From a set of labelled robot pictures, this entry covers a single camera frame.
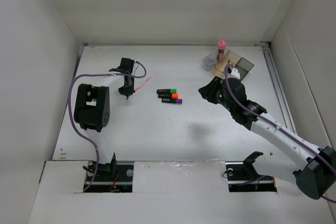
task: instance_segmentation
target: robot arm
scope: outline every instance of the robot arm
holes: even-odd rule
[[[268,175],[277,177],[292,183],[296,183],[299,189],[308,197],[319,199],[336,181],[336,176],[330,168],[321,161],[323,157],[333,168],[336,168],[336,152],[331,147],[322,149],[311,144],[290,130],[280,125],[266,109],[256,102],[247,99],[244,85],[237,79],[236,69],[228,69],[230,75],[227,82],[215,77],[207,86],[198,91],[202,97],[213,104],[221,104],[230,113],[232,118],[248,130],[262,136],[276,148],[285,153],[291,160],[277,159],[275,155],[254,152],[245,159],[249,163],[251,174]],[[233,98],[248,109],[244,110]],[[295,142],[292,137],[313,152]]]

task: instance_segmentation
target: pink marker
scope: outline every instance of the pink marker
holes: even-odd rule
[[[218,54],[217,54],[217,61],[220,62],[224,59],[224,50],[226,48],[226,42],[220,40],[218,42]]]
[[[134,92],[137,92],[142,86],[144,86],[147,82],[149,82],[151,80],[151,76],[148,77],[143,83],[141,83],[136,89]]]

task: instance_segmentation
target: purple marker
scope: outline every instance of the purple marker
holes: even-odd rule
[[[163,98],[162,102],[164,102],[164,103],[182,104],[182,99]]]

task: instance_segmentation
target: beige wall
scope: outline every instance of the beige wall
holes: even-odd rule
[[[78,45],[51,0],[0,0],[0,222],[28,223]]]
[[[79,42],[270,41],[292,0],[53,0]]]
[[[294,0],[272,53],[298,133],[336,147],[336,0]],[[328,193],[336,199],[336,185]],[[332,205],[334,217],[336,206]]]

